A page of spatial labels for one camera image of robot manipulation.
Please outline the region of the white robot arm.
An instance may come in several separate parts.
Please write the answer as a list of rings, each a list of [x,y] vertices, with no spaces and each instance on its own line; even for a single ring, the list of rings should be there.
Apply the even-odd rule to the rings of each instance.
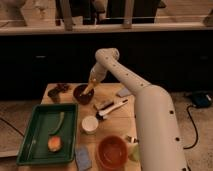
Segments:
[[[170,94],[120,64],[119,57],[116,48],[98,49],[89,80],[96,86],[110,72],[135,97],[134,113],[142,171],[188,171]]]

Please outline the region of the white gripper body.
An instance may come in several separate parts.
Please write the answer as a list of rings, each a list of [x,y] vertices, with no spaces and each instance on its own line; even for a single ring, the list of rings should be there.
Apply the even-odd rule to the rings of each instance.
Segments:
[[[96,63],[90,71],[89,81],[93,83],[100,83],[105,79],[106,75],[107,69],[100,63]]]

